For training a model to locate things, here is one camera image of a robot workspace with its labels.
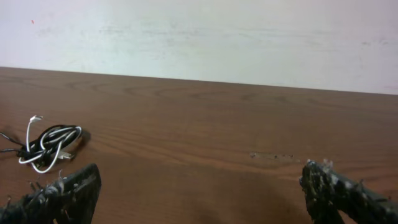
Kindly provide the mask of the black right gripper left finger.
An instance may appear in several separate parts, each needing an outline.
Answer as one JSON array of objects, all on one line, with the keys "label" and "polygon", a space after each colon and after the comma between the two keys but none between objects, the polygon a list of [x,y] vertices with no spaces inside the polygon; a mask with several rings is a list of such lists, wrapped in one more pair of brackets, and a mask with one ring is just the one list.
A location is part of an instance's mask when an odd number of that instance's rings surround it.
[{"label": "black right gripper left finger", "polygon": [[47,185],[29,183],[32,192],[1,207],[1,223],[91,223],[101,190],[96,164]]}]

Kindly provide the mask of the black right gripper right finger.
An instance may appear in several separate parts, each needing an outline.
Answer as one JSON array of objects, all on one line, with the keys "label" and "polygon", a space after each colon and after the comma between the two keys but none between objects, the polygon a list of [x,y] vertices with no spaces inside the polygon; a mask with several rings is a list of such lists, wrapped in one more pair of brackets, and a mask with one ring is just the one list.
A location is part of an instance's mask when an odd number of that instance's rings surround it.
[{"label": "black right gripper right finger", "polygon": [[331,164],[308,160],[299,184],[314,223],[343,223],[343,212],[356,223],[397,224],[397,203],[338,174]]}]

